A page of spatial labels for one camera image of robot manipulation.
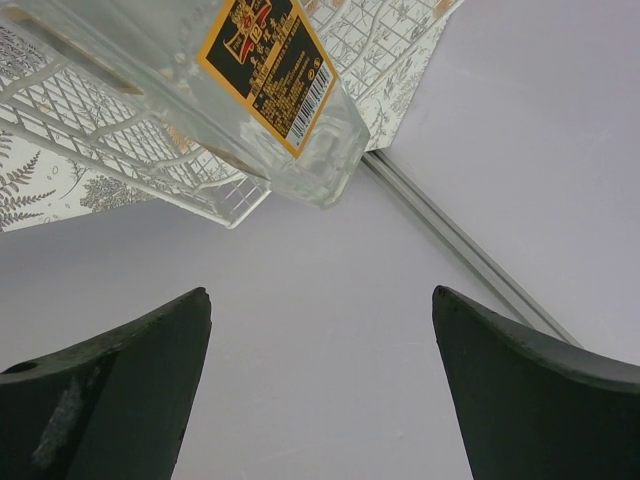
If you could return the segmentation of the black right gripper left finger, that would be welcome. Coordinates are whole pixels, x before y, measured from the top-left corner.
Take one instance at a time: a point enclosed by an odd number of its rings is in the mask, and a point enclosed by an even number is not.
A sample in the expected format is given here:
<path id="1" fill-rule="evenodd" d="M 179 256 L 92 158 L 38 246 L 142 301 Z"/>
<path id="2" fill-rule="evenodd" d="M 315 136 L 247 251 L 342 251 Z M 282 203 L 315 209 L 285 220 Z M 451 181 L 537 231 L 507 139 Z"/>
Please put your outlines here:
<path id="1" fill-rule="evenodd" d="M 4 479 L 169 479 L 211 336 L 202 287 L 1 373 Z"/>

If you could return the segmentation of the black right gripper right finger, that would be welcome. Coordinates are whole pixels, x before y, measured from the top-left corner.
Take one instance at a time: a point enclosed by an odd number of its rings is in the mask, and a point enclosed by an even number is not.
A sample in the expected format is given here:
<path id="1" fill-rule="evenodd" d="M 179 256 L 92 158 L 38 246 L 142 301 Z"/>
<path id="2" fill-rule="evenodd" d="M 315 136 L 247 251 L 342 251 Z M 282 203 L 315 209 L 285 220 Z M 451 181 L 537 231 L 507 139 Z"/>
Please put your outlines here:
<path id="1" fill-rule="evenodd" d="M 445 286 L 432 302 L 474 478 L 638 478 L 638 366 L 536 331 Z"/>

